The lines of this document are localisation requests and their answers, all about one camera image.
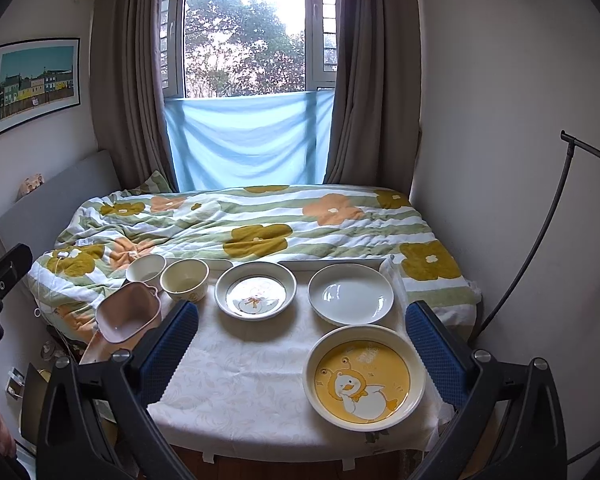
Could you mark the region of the yellow duck plate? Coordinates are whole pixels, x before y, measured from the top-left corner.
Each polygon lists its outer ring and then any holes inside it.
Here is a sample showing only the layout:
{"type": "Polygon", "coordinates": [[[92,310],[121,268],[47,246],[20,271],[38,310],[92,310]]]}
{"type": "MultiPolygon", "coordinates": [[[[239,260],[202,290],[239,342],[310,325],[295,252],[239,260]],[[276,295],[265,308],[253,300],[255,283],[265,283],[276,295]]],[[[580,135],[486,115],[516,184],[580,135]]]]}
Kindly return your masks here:
{"type": "Polygon", "coordinates": [[[413,345],[378,325],[336,328],[312,347],[302,374],[314,411],[354,432],[381,432],[417,410],[426,370],[413,345]]]}

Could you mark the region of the pink handled bowl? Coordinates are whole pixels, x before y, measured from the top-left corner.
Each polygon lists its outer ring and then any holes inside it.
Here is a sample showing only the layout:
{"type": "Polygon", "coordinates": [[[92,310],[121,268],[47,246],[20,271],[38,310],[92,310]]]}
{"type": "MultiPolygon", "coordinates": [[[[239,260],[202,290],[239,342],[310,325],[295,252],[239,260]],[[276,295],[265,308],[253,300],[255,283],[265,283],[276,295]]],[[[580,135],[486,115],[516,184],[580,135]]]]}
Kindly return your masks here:
{"type": "Polygon", "coordinates": [[[122,286],[96,310],[98,330],[110,344],[122,344],[161,323],[158,289],[142,282],[122,286]]]}

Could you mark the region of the white ribbed bowl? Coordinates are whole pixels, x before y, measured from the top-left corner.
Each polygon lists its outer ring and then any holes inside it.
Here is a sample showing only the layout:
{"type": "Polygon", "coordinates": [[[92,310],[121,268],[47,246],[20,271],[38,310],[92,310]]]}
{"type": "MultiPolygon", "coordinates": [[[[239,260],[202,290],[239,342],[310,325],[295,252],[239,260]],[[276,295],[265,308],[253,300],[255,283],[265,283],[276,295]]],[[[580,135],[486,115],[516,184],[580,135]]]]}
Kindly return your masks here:
{"type": "Polygon", "coordinates": [[[143,283],[161,290],[161,275],[166,270],[166,258],[162,255],[146,255],[134,260],[125,271],[130,283],[143,283]]]}

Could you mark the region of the plain white plate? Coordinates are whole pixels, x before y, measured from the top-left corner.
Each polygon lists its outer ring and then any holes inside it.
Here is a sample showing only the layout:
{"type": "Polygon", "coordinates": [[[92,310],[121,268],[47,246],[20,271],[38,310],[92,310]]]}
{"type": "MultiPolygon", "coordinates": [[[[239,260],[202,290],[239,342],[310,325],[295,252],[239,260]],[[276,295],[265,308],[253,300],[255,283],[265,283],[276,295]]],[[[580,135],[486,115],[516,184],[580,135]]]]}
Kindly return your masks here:
{"type": "Polygon", "coordinates": [[[377,270],[358,263],[337,263],[309,281],[309,302],[316,314],[336,326],[373,324],[391,310],[393,288],[377,270]]]}

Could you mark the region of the cream cartoon bowl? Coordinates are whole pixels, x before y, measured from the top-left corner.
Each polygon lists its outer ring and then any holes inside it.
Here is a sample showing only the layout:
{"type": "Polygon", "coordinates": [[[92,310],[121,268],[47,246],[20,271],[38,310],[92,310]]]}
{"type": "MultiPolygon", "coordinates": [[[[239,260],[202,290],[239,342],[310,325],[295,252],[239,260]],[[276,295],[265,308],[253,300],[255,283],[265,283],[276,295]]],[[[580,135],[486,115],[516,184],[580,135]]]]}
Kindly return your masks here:
{"type": "Polygon", "coordinates": [[[188,300],[196,304],[208,292],[210,269],[199,259],[183,259],[171,263],[162,272],[160,285],[174,300],[188,300]]]}

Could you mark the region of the white duck-print plate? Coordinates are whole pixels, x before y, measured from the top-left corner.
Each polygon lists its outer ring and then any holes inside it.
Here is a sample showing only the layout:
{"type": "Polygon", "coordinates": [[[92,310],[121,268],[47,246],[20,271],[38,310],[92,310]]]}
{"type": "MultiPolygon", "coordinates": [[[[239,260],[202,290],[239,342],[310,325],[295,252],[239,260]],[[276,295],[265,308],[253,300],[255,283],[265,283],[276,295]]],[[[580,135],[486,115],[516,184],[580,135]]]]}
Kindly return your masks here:
{"type": "Polygon", "coordinates": [[[215,283],[214,299],[231,318],[259,322],[282,313],[296,291],[297,279],[286,266],[253,261],[226,270],[215,283]]]}

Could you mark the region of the brown cardboard box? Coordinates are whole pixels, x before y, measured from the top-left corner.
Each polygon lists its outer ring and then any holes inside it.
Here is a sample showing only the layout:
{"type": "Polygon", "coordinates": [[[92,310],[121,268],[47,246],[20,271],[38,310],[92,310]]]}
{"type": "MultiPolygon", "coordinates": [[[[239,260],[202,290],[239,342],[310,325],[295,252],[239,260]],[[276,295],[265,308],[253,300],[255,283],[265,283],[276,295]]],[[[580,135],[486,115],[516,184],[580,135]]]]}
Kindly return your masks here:
{"type": "Polygon", "coordinates": [[[49,377],[46,370],[40,372],[33,364],[28,365],[21,402],[20,434],[33,445],[38,442],[38,427],[49,377]]]}

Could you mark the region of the small plush toy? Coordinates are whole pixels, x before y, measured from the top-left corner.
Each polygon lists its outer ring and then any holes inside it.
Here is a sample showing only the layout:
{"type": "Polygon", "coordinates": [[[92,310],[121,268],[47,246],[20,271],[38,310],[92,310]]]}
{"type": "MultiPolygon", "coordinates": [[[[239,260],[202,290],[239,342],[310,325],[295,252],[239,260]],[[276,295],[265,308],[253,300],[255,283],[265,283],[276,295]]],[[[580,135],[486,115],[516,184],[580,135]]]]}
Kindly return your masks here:
{"type": "Polygon", "coordinates": [[[24,196],[32,193],[41,185],[43,185],[44,182],[45,180],[42,174],[34,174],[31,177],[25,178],[19,185],[17,200],[21,200],[24,196]]]}

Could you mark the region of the green striped pillow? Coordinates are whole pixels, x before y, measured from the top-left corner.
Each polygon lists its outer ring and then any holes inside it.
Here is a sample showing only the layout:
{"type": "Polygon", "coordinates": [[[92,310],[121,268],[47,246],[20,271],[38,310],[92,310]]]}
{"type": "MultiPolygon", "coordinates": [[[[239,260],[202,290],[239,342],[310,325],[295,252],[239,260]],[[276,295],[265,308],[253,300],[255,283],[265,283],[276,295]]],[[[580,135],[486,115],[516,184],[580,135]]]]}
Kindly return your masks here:
{"type": "Polygon", "coordinates": [[[136,188],[130,188],[129,192],[132,195],[169,194],[173,190],[166,177],[160,171],[155,170],[144,183],[136,188]]]}

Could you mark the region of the framed house picture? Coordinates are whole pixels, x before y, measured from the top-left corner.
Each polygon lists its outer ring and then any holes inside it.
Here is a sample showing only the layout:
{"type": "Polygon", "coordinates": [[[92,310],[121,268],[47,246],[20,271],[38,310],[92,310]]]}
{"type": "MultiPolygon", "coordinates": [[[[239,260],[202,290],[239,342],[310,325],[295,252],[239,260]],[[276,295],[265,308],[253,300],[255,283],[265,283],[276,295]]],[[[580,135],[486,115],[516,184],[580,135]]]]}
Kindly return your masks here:
{"type": "Polygon", "coordinates": [[[0,45],[0,135],[81,104],[80,52],[78,38],[0,45]]]}

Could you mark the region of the black floor lamp stand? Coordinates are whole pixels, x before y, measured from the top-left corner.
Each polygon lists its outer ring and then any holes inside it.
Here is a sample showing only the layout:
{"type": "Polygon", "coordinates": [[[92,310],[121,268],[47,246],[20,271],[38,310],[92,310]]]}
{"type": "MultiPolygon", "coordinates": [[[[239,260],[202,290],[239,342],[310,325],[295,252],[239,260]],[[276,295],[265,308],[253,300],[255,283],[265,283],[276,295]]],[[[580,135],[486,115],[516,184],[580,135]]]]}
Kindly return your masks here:
{"type": "Polygon", "coordinates": [[[565,130],[562,130],[560,132],[559,137],[560,140],[562,140],[562,142],[565,142],[565,144],[567,144],[566,156],[564,166],[562,166],[562,173],[560,174],[556,191],[554,193],[552,201],[550,202],[550,208],[548,208],[541,229],[539,230],[538,235],[535,237],[535,240],[528,252],[528,255],[526,255],[526,258],[524,258],[524,262],[517,271],[513,281],[509,284],[509,286],[506,288],[506,291],[503,292],[503,295],[501,296],[500,300],[498,300],[498,302],[492,308],[492,310],[489,312],[486,318],[481,322],[480,326],[477,328],[475,333],[471,336],[471,338],[469,339],[470,344],[475,344],[479,336],[490,326],[490,324],[494,321],[494,318],[496,318],[496,316],[502,310],[502,307],[506,305],[506,302],[509,300],[509,297],[513,295],[513,292],[521,282],[522,278],[524,277],[524,274],[527,273],[529,266],[532,263],[536,253],[540,249],[542,241],[546,237],[546,233],[554,219],[554,215],[556,214],[559,202],[562,199],[562,193],[564,192],[564,189],[566,187],[569,171],[576,151],[585,151],[588,154],[600,160],[600,149],[596,148],[592,144],[584,142],[570,133],[566,133],[565,130]]]}

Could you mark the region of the left brown curtain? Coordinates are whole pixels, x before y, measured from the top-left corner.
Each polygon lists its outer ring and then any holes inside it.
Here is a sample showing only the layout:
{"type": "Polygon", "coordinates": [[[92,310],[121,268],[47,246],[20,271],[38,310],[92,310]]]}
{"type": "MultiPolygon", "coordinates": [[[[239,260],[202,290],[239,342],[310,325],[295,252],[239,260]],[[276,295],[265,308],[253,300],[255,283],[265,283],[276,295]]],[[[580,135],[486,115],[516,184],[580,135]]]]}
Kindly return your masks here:
{"type": "Polygon", "coordinates": [[[98,147],[134,188],[154,171],[176,187],[159,67],[160,0],[94,0],[90,98],[98,147]]]}

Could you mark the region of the brown curtain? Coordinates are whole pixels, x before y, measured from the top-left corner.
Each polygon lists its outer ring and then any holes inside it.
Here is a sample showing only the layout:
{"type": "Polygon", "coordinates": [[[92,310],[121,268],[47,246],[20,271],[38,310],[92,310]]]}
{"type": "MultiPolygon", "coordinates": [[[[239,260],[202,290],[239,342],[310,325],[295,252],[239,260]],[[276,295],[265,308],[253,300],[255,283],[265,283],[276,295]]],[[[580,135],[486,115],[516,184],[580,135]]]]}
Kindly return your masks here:
{"type": "Polygon", "coordinates": [[[134,188],[154,171],[176,187],[159,67],[160,0],[94,0],[90,98],[98,147],[134,188]]]}
{"type": "Polygon", "coordinates": [[[325,180],[410,192],[419,138],[417,0],[337,0],[337,76],[325,180]]]}

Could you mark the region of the right brown curtain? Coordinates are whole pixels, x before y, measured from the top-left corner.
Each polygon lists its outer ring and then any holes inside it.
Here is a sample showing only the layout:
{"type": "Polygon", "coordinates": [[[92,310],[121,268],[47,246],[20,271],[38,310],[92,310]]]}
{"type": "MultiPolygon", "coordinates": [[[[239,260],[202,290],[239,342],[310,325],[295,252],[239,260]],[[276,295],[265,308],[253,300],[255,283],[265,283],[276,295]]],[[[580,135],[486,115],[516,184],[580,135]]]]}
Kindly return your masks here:
{"type": "Polygon", "coordinates": [[[337,76],[325,180],[410,192],[419,138],[417,0],[337,0],[337,76]]]}

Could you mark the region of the light blue cloth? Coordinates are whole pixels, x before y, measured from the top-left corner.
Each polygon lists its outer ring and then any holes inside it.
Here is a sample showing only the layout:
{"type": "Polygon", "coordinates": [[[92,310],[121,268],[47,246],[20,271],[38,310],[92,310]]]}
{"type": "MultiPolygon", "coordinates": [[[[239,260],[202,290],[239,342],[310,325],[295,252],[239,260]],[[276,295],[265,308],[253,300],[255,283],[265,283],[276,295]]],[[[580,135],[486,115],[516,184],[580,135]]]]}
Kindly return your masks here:
{"type": "Polygon", "coordinates": [[[178,187],[321,184],[332,90],[164,102],[178,187]]]}

